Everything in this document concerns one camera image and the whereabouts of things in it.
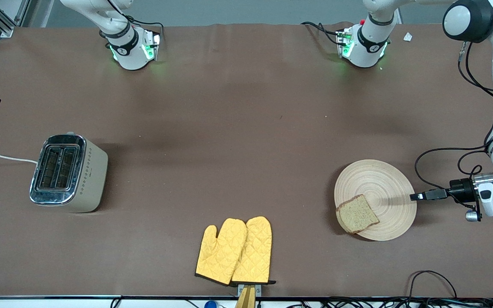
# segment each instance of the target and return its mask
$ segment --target round wooden plate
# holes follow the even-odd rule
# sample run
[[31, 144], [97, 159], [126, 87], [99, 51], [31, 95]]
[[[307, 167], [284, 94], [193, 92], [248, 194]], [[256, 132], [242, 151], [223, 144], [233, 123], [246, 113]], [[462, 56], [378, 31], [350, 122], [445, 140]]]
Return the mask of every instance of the round wooden plate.
[[416, 201], [410, 200], [412, 185], [399, 169], [379, 160], [359, 160], [340, 173], [334, 187], [336, 207], [356, 195], [364, 195], [379, 224], [358, 235], [370, 240], [392, 240], [410, 228]]

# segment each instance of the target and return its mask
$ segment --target power cord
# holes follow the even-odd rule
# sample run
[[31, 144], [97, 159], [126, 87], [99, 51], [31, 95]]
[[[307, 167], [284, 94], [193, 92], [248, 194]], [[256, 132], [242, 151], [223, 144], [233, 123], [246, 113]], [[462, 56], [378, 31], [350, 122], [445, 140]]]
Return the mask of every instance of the power cord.
[[[473, 43], [470, 42], [467, 46], [467, 42], [464, 41], [463, 45], [462, 45], [462, 48], [460, 50], [460, 56], [458, 57], [458, 61], [457, 61], [457, 67], [458, 67], [458, 70], [460, 72], [460, 75], [465, 79], [467, 80], [467, 82], [469, 82], [470, 84], [476, 86], [477, 88], [483, 90], [485, 93], [487, 93], [489, 96], [492, 96], [493, 97], [493, 89], [491, 88], [487, 88], [485, 86], [482, 86], [480, 82], [477, 81], [477, 78], [475, 78], [475, 76], [473, 76], [472, 72], [471, 72], [471, 69], [469, 68], [469, 55], [471, 54], [471, 47], [472, 47]], [[463, 60], [463, 55], [465, 54], [465, 69], [467, 71], [467, 75], [469, 76], [469, 78], [467, 76], [465, 76], [465, 74], [463, 73], [463, 70], [461, 68], [461, 62]], [[472, 154], [476, 154], [476, 153], [485, 153], [487, 152], [487, 147], [490, 145], [490, 143], [492, 142], [491, 138], [489, 138], [490, 134], [492, 133], [493, 131], [493, 125], [490, 127], [490, 130], [488, 131], [487, 133], [487, 136], [485, 138], [485, 140], [489, 140], [488, 142], [486, 142], [485, 144], [481, 145], [481, 146], [477, 146], [475, 148], [433, 148], [431, 150], [428, 150], [428, 151], [425, 151], [423, 152], [422, 154], [420, 154], [418, 156], [418, 158], [416, 159], [416, 162], [414, 163], [414, 170], [416, 172], [416, 175], [417, 177], [424, 183], [428, 184], [428, 185], [431, 185], [432, 187], [436, 187], [438, 189], [444, 189], [444, 187], [441, 187], [440, 185], [437, 185], [435, 183], [431, 183], [429, 181], [427, 181], [426, 179], [424, 179], [420, 174], [419, 174], [419, 171], [418, 171], [418, 163], [419, 163], [419, 160], [425, 156], [426, 154], [428, 153], [431, 153], [431, 152], [436, 152], [436, 151], [448, 151], [448, 150], [457, 150], [457, 151], [470, 151], [470, 152], [467, 152], [466, 154], [462, 155], [458, 161], [457, 161], [457, 169], [462, 173], [462, 174], [466, 174], [466, 175], [469, 175], [469, 178], [472, 179], [474, 175], [477, 175], [477, 174], [480, 174], [483, 170], [483, 167], [480, 165], [480, 164], [477, 164], [476, 166], [473, 167], [473, 169], [471, 169], [471, 172], [466, 172], [462, 169], [461, 167], [461, 162], [463, 161], [464, 158], [466, 158], [467, 156], [469, 155], [472, 155]], [[450, 195], [451, 197], [453, 197], [453, 199], [467, 207], [467, 208], [471, 208], [471, 209], [478, 209], [479, 208], [479, 201], [476, 200], [475, 201], [475, 205], [467, 205], [461, 201], [459, 201], [454, 195]]]
[[332, 43], [336, 44], [336, 45], [340, 45], [340, 46], [345, 46], [344, 43], [338, 43], [338, 41], [334, 41], [334, 39], [332, 39], [332, 37], [330, 37], [330, 35], [336, 35], [336, 32], [332, 32], [332, 31], [328, 31], [327, 29], [324, 28], [323, 24], [322, 23], [319, 23], [318, 25], [314, 24], [314, 23], [311, 23], [310, 21], [305, 21], [303, 23], [301, 23], [300, 25], [308, 25], [308, 26], [312, 26], [314, 27], [315, 29], [321, 31], [322, 33], [324, 33], [328, 39], [330, 41], [332, 41]]
[[137, 19], [135, 19], [134, 17], [130, 16], [130, 15], [127, 15], [125, 13], [123, 13], [123, 11], [120, 10], [120, 8], [118, 8], [113, 2], [112, 0], [107, 0], [107, 2], [110, 4], [110, 6], [112, 6], [112, 8], [114, 10], [116, 10], [119, 14], [121, 14], [123, 17], [125, 17], [129, 22], [131, 22], [132, 24], [135, 24], [137, 26], [139, 26], [140, 24], [142, 25], [159, 25], [161, 27], [161, 29], [164, 28], [163, 24], [161, 23], [144, 23], [143, 21], [139, 21]]
[[199, 308], [199, 306], [197, 306], [196, 304], [194, 304], [192, 301], [188, 300], [188, 299], [185, 299], [186, 302], [189, 302], [190, 304], [192, 304], [195, 308]]
[[304, 302], [304, 301], [300, 301], [299, 304], [296, 304], [296, 305], [290, 305], [288, 306], [287, 308], [312, 308], [311, 306], [309, 306], [309, 304], [307, 304], [307, 302]]
[[16, 160], [18, 162], [29, 162], [29, 163], [37, 164], [37, 162], [35, 160], [24, 160], [22, 158], [15, 158], [15, 157], [9, 157], [9, 156], [4, 156], [4, 155], [0, 155], [0, 158], [3, 158], [5, 160]]
[[452, 288], [452, 291], [454, 292], [454, 298], [457, 298], [456, 288], [454, 288], [454, 285], [448, 280], [448, 278], [444, 277], [444, 275], [442, 275], [440, 273], [437, 273], [436, 271], [430, 271], [430, 270], [419, 271], [416, 275], [414, 275], [414, 277], [412, 277], [412, 282], [410, 283], [410, 292], [408, 293], [407, 306], [410, 306], [410, 302], [412, 300], [412, 292], [413, 292], [413, 289], [414, 289], [414, 282], [416, 281], [416, 278], [419, 275], [422, 275], [423, 273], [432, 273], [433, 275], [437, 275], [437, 276], [441, 277], [442, 279], [446, 280], [446, 282], [448, 282], [448, 284]]
[[118, 298], [114, 298], [112, 301], [111, 301], [111, 304], [110, 304], [110, 308], [117, 308], [119, 307], [119, 305], [121, 304], [121, 300], [123, 299], [122, 296], [118, 297]]

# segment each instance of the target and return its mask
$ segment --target bread slice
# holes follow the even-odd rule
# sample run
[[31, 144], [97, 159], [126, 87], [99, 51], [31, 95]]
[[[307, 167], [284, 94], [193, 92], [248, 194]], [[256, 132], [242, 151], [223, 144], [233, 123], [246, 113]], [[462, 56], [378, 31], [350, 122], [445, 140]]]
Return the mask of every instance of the bread slice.
[[336, 217], [349, 234], [357, 234], [380, 222], [364, 195], [356, 195], [353, 199], [340, 204], [336, 209]]

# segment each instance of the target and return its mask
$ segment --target table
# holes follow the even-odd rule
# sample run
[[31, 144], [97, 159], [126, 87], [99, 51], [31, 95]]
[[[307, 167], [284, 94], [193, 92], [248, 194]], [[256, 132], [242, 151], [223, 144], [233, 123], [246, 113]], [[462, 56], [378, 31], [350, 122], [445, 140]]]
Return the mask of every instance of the table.
[[[493, 297], [493, 218], [469, 223], [452, 200], [422, 201], [389, 242], [336, 221], [346, 165], [383, 160], [426, 190], [415, 158], [477, 146], [493, 119], [440, 25], [399, 25], [391, 39], [361, 69], [306, 26], [170, 27], [159, 62], [125, 71], [97, 29], [16, 29], [0, 43], [0, 154], [36, 159], [47, 137], [74, 131], [110, 162], [98, 211], [66, 214], [29, 201], [33, 165], [0, 160], [0, 295], [235, 294], [194, 277], [203, 230], [264, 215], [277, 281], [265, 296], [403, 296], [431, 269], [459, 296]], [[473, 48], [486, 85], [490, 59], [488, 44]], [[459, 155], [428, 156], [420, 172], [445, 185], [462, 177]], [[465, 164], [476, 162], [493, 169], [484, 155]], [[421, 276], [414, 295], [450, 292]]]

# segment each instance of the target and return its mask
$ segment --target yellow oven mitt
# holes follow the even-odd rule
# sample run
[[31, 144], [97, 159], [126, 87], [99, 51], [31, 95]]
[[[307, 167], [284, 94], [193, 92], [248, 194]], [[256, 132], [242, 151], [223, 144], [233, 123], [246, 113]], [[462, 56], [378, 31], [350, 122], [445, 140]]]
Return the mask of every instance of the yellow oven mitt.
[[228, 285], [247, 237], [242, 220], [228, 218], [217, 236], [216, 226], [208, 226], [203, 235], [195, 275]]
[[259, 216], [250, 219], [246, 228], [246, 243], [231, 280], [237, 283], [268, 283], [272, 242], [270, 222]]

